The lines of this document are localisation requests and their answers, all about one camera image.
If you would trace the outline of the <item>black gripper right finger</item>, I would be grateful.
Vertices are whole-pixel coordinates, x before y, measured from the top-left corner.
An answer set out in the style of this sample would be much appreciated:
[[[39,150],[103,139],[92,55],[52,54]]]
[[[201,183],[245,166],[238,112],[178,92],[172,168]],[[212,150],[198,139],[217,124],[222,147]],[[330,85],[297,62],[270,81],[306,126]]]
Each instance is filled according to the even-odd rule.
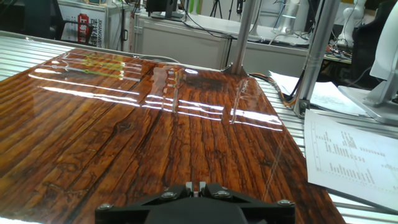
[[[226,202],[236,205],[248,223],[265,221],[266,223],[295,224],[295,203],[282,199],[274,203],[244,195],[237,191],[221,186],[219,183],[199,182],[200,197],[206,197],[212,202]]]

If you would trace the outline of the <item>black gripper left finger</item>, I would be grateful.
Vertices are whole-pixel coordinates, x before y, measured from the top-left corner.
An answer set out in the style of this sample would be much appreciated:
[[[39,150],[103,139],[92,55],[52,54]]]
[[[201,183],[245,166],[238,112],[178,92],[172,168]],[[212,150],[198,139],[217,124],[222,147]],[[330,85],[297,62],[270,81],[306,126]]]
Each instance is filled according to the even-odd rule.
[[[95,210],[95,224],[144,223],[149,212],[160,205],[193,196],[193,183],[176,184],[130,205],[104,203]]]

